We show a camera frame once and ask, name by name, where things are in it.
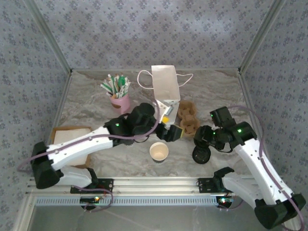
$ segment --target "pink pen holder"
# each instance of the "pink pen holder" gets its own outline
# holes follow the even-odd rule
[[[109,97],[111,101],[111,105],[115,112],[119,114],[127,113],[130,108],[130,101],[128,93],[120,99],[115,99],[113,97]]]

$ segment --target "patterned wallpaper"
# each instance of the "patterned wallpaper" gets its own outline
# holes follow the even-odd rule
[[[272,0],[35,0],[71,68],[238,67]]]
[[[16,167],[48,138],[67,75],[23,1],[0,8],[0,230],[9,231],[29,179]]]
[[[308,201],[308,2],[288,0],[245,73],[272,163]],[[304,214],[308,220],[308,205]]]

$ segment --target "cardboard egg carton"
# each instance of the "cardboard egg carton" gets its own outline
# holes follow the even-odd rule
[[[187,137],[193,137],[200,127],[200,121],[196,118],[197,109],[192,101],[181,100],[178,117],[181,119],[180,127],[184,129],[184,134]]]

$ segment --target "marble surface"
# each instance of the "marble surface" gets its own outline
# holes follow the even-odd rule
[[[93,129],[104,125],[111,118],[118,117],[106,91],[99,84],[107,74],[124,74],[131,80],[129,95],[131,106],[141,102],[150,102],[153,90],[139,87],[137,71],[74,71],[72,82],[64,104],[59,126],[91,126]],[[234,71],[178,71],[178,74],[194,73],[194,77],[180,88],[182,100],[191,100],[197,107],[197,117],[201,125],[212,125],[209,112],[222,106],[245,105],[239,86],[236,70]],[[140,78],[145,86],[151,85],[151,77],[142,74]],[[179,85],[186,77],[179,77]],[[231,110],[237,122],[250,123],[249,115],[244,111]],[[134,143],[132,146],[119,145],[115,148],[95,152],[91,155],[91,167],[99,177],[133,176],[212,176],[222,167],[232,167],[239,174],[250,174],[244,162],[236,153],[223,154],[211,148],[211,159],[205,165],[199,165],[192,159],[194,143],[191,138],[182,138],[169,142],[169,155],[165,162],[157,164],[149,155],[149,148],[160,141],[151,135],[147,142]]]

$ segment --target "bag handle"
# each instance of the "bag handle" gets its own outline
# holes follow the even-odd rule
[[[147,71],[147,70],[141,70],[139,73],[138,73],[138,75],[137,75],[137,82],[138,82],[138,84],[139,84],[139,86],[140,87],[142,87],[142,88],[144,88],[144,89],[154,89],[154,88],[146,88],[146,87],[144,87],[143,85],[141,85],[140,84],[140,82],[139,82],[139,76],[140,76],[140,74],[141,74],[141,72],[143,72],[143,71],[145,71],[146,73],[148,73],[150,76],[152,76],[152,78],[153,78],[153,75],[149,72],[149,71]],[[183,87],[186,83],[188,83],[188,81],[189,80],[191,80],[192,79],[192,77],[193,77],[193,73],[191,73],[191,74],[186,74],[186,75],[180,75],[180,74],[176,74],[177,76],[190,76],[191,75],[191,77],[185,82],[185,83],[183,83],[182,85],[180,85],[179,87]]]

